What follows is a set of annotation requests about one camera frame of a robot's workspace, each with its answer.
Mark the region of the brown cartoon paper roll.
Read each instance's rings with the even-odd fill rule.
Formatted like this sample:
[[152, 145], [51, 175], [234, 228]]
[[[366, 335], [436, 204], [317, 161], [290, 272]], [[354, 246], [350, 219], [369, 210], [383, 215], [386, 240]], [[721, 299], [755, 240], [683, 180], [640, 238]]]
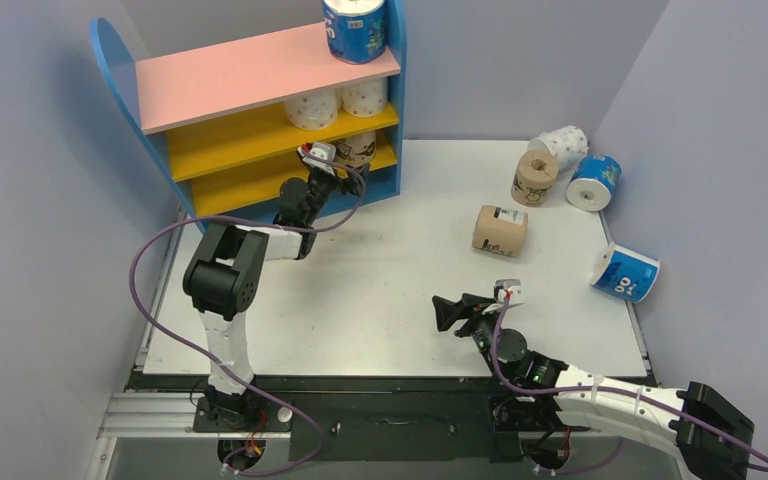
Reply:
[[355, 168], [370, 164], [377, 153], [377, 134], [369, 131], [337, 139], [333, 142], [336, 148], [336, 161]]

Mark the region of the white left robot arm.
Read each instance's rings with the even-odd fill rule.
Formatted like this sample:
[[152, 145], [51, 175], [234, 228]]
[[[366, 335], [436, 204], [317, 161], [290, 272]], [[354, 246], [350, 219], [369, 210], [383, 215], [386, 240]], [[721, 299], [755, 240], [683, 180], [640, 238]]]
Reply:
[[312, 167], [306, 179], [285, 181], [272, 228], [209, 222], [183, 280], [183, 290], [200, 314], [211, 359], [204, 390], [208, 418], [234, 430], [248, 430], [259, 422], [262, 407], [251, 389], [254, 372], [245, 318], [263, 266], [270, 260], [305, 258], [316, 239], [312, 224], [330, 197], [363, 197], [369, 171], [364, 165], [340, 175]]

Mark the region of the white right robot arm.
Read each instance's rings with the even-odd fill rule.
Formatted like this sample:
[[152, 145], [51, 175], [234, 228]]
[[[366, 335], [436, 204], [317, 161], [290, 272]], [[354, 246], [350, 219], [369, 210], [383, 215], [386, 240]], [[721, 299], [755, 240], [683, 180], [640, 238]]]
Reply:
[[640, 443], [672, 457], [685, 479], [744, 479], [749, 472], [753, 422], [714, 388], [636, 385], [587, 372], [527, 346], [499, 318], [514, 294], [463, 294], [432, 299], [438, 331], [456, 322], [454, 334], [476, 345], [499, 382], [524, 400], [526, 418], [538, 427], [582, 427]]

